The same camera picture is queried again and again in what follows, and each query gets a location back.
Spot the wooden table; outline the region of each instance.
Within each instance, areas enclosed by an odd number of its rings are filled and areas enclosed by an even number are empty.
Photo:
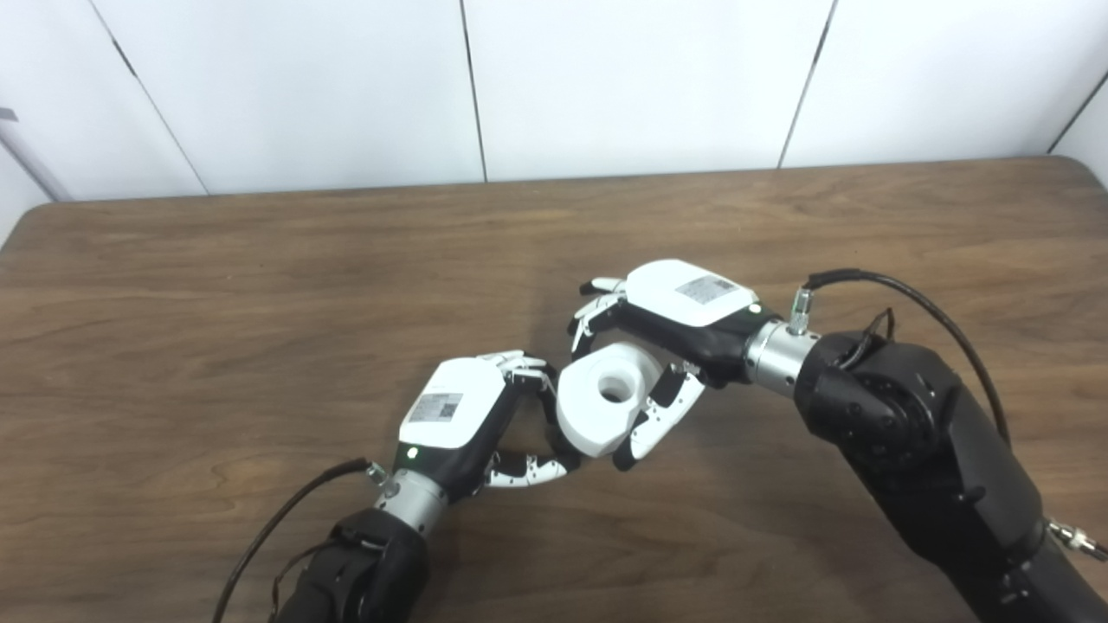
[[[565,365],[578,283],[671,256],[778,309],[831,267],[917,286],[991,366],[1048,512],[1108,539],[1108,195],[1073,161],[53,204],[0,254],[0,620],[206,620],[296,488],[391,460],[440,360]],[[968,371],[873,286],[821,292],[813,328],[889,304]],[[541,449],[531,407],[510,441]],[[263,620],[279,566],[375,494],[352,478],[301,504],[228,621]],[[485,491],[432,545],[418,621],[971,620],[757,388],[707,394],[629,473]],[[1076,564],[1108,594],[1108,566]]]

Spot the black cable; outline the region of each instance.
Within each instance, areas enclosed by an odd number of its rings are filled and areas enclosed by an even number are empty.
[[[870,323],[870,326],[865,327],[862,331],[862,340],[859,341],[852,350],[850,350],[845,357],[843,357],[842,362],[838,364],[840,368],[849,370],[854,367],[855,364],[862,360],[870,350],[870,345],[873,343],[873,335],[878,333],[878,327],[881,326],[881,320],[888,320],[885,324],[885,341],[893,340],[893,331],[896,327],[896,319],[893,317],[893,308],[889,307],[881,314],[878,314]]]
[[[277,611],[280,607],[280,581],[285,579],[285,575],[289,571],[291,571],[293,568],[296,566],[298,562],[332,543],[335,543],[335,540],[328,539],[322,543],[317,543],[315,545],[311,545],[307,550],[304,550],[302,552],[296,554],[295,556],[291,558],[291,560],[288,561],[288,564],[285,565],[285,569],[281,569],[280,573],[278,573],[277,576],[274,578],[274,588],[273,588],[274,605],[273,607],[269,609],[268,623],[274,623],[274,621],[277,620]]]
[[[285,502],[285,505],[277,510],[269,521],[261,527],[258,535],[254,538],[254,542],[246,548],[246,551],[243,552],[242,558],[239,558],[238,562],[235,564],[235,569],[230,571],[230,576],[227,578],[227,583],[223,586],[223,593],[219,595],[219,601],[215,605],[215,614],[212,615],[212,623],[220,623],[220,621],[223,621],[223,613],[227,610],[227,603],[230,601],[230,593],[234,592],[235,584],[238,583],[239,576],[243,575],[243,571],[245,571],[246,565],[250,563],[250,559],[254,558],[254,554],[258,553],[261,544],[266,542],[266,539],[269,538],[269,534],[275,528],[277,528],[277,524],[285,519],[285,515],[287,515],[288,512],[296,507],[296,504],[300,503],[300,500],[306,498],[308,493],[311,493],[314,490],[319,488],[319,486],[335,480],[340,476],[366,471],[366,469],[369,468],[369,461],[366,459],[353,459],[352,461],[346,461],[345,463],[339,463],[328,470],[325,470],[324,473],[320,473],[316,478],[311,479],[310,482],[301,487],[299,491],[294,493],[293,497]]]
[[[1001,405],[1001,396],[996,391],[996,386],[993,385],[993,378],[989,377],[988,370],[985,368],[985,364],[981,360],[977,351],[974,349],[973,345],[970,344],[970,339],[962,333],[954,320],[951,319],[937,305],[923,296],[923,294],[913,288],[912,286],[894,279],[888,275],[882,275],[880,273],[871,273],[869,270],[861,270],[859,268],[839,268],[837,270],[828,270],[825,273],[817,273],[808,277],[808,283],[803,287],[814,290],[819,289],[825,285],[838,284],[841,282],[873,282],[875,284],[881,284],[885,287],[890,287],[904,296],[911,298],[916,305],[923,307],[932,318],[938,321],[954,341],[958,343],[962,348],[962,353],[965,354],[966,359],[970,360],[970,365],[973,366],[974,372],[977,374],[977,379],[981,381],[982,387],[985,389],[985,397],[988,398],[988,406],[993,410],[993,419],[996,421],[996,432],[1004,440],[1004,443],[1009,448],[1012,447],[1012,439],[1008,436],[1008,420],[1004,415],[1004,407]]]

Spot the white cylindrical object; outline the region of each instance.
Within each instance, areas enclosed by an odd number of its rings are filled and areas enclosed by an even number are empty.
[[[657,359],[625,341],[574,361],[558,376],[563,435],[589,457],[615,451],[660,376]]]

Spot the cable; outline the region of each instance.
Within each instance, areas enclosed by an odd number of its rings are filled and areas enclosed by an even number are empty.
[[[261,527],[258,535],[254,538],[254,541],[246,548],[243,552],[242,558],[235,564],[235,569],[230,571],[230,576],[227,578],[227,583],[223,586],[223,593],[219,595],[219,601],[215,605],[215,614],[212,615],[212,623],[220,623],[223,621],[223,614],[227,610],[227,603],[230,601],[230,593],[235,591],[235,584],[238,583],[238,579],[243,575],[243,571],[246,570],[246,565],[250,563],[250,559],[254,554],[258,553],[261,549],[261,544],[266,542],[269,534],[277,528],[277,524],[285,519],[285,515],[293,510],[296,504],[300,503],[300,500],[305,499],[308,493],[319,488],[319,486],[325,484],[340,476],[346,476],[348,473],[357,473],[359,471],[366,471],[369,468],[369,461],[366,459],[353,459],[351,461],[346,461],[339,463],[324,473],[320,473],[316,478],[311,479],[310,482],[300,488],[299,491],[293,494],[291,498],[285,502],[280,509]]]
[[[274,578],[274,588],[273,588],[274,605],[273,607],[269,609],[268,623],[274,623],[274,621],[277,620],[277,610],[280,607],[280,581],[285,579],[285,574],[291,571],[293,568],[296,566],[298,562],[318,552],[319,550],[330,545],[331,543],[335,543],[335,541],[332,539],[328,539],[322,543],[317,543],[315,545],[311,545],[307,550],[304,550],[302,552],[296,554],[295,556],[293,556],[291,560],[288,561],[288,564],[285,565],[285,569],[281,569],[280,573],[278,573],[277,576]]]
[[[970,339],[964,333],[962,333],[962,329],[954,324],[954,320],[952,320],[950,316],[940,309],[937,305],[929,300],[927,297],[923,296],[920,290],[913,288],[904,282],[894,279],[888,275],[861,270],[859,268],[839,268],[837,270],[828,270],[825,273],[809,275],[808,283],[806,283],[802,287],[815,290],[823,286],[842,282],[872,282],[890,287],[911,298],[916,305],[923,307],[932,318],[937,320],[938,324],[951,334],[954,341],[958,343],[958,346],[962,348],[962,353],[965,354],[966,359],[970,360],[970,365],[973,366],[974,372],[977,374],[977,379],[985,389],[985,396],[988,398],[988,406],[993,410],[993,419],[996,421],[996,432],[1001,436],[1001,439],[1004,440],[1004,443],[1008,448],[1012,447],[1012,439],[1008,435],[1008,420],[1004,415],[1004,407],[1001,405],[1001,396],[996,391],[996,386],[993,385],[993,378],[989,377],[988,370],[985,368],[985,364],[981,360],[981,357],[970,343]]]

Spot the white wall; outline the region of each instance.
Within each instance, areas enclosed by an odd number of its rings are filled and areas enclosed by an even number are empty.
[[[48,201],[50,198],[42,188],[0,143],[0,232],[3,232],[4,237],[23,213]]]
[[[1108,88],[1101,86],[1053,152],[1076,159],[1108,185]]]
[[[1104,0],[0,0],[0,18],[19,116],[0,140],[76,200],[1042,154],[1108,72]],[[1058,147],[1095,168],[1102,99]]]
[[[469,0],[490,181],[777,166],[831,0]]]
[[[0,0],[0,108],[19,118],[0,139],[59,198],[204,192],[85,0]]]
[[[458,0],[95,0],[213,193],[481,182]]]
[[[1105,0],[839,0],[784,165],[1044,154],[1106,71]]]

